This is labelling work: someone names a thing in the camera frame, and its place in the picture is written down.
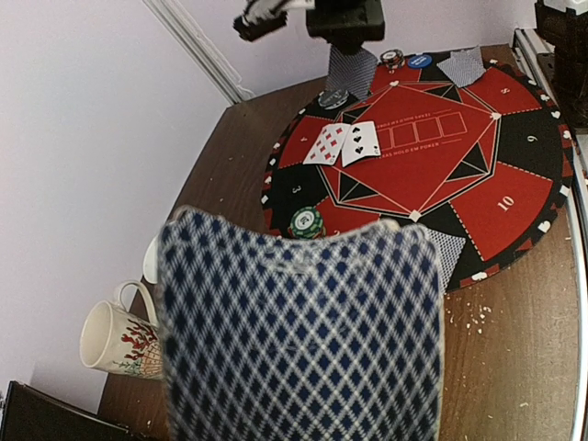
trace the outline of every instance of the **printed number 10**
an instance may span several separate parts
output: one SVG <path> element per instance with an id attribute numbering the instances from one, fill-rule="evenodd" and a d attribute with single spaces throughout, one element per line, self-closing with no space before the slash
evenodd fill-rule
<path id="1" fill-rule="evenodd" d="M 515 201 L 512 198 L 505 196 L 503 201 L 498 203 L 498 206 L 504 211 L 508 211 L 514 204 Z"/>

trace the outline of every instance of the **wooden table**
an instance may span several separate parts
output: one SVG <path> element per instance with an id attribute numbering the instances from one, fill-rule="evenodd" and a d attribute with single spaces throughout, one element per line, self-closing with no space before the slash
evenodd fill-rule
<path id="1" fill-rule="evenodd" d="M 515 63 L 506 46 L 484 48 L 484 56 Z M 259 198 L 267 157 L 322 86 L 315 80 L 227 109 L 175 205 L 266 232 Z M 447 296 L 442 440 L 570 438 L 578 293 L 569 236 L 563 210 L 536 249 L 511 268 Z M 160 383 L 109 376 L 99 415 L 169 439 Z"/>

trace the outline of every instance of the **white mug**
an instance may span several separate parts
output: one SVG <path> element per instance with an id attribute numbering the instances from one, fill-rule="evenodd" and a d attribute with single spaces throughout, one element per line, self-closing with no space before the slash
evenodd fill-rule
<path id="1" fill-rule="evenodd" d="M 145 302 L 149 322 L 130 314 L 121 301 L 122 291 L 133 286 Z M 120 284 L 114 301 L 99 302 L 85 319 L 80 357 L 87 368 L 144 379 L 162 378 L 157 317 L 151 295 L 138 281 Z"/>

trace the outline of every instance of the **round poker mat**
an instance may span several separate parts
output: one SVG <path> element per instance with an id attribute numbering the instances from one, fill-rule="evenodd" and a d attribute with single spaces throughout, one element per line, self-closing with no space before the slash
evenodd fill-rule
<path id="1" fill-rule="evenodd" d="M 372 95 L 326 110 L 318 97 L 272 149 L 262 190 L 266 222 L 289 236 L 292 215 L 315 207 L 328 235 L 381 217 L 419 222 L 466 245 L 448 289 L 498 273 L 548 232 L 570 192 L 572 139 L 545 91 L 507 64 L 457 88 L 431 54 L 422 70 L 378 67 Z M 374 121 L 380 158 L 343 168 L 302 162 L 326 124 Z"/>

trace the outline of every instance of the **wall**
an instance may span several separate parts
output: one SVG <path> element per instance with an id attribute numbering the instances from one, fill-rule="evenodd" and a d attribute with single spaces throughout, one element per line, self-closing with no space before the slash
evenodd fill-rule
<path id="1" fill-rule="evenodd" d="M 327 73 L 328 47 L 308 37 L 304 14 L 289 15 L 288 28 L 248 43 L 232 30 L 243 0 L 180 0 L 215 46 L 258 95 Z M 515 28 L 535 26 L 535 0 L 382 0 L 387 37 L 367 47 L 377 55 L 440 51 L 507 43 Z"/>
<path id="2" fill-rule="evenodd" d="M 226 101 L 138 0 L 0 3 L 0 390 L 93 411 L 85 315 L 127 278 Z"/>

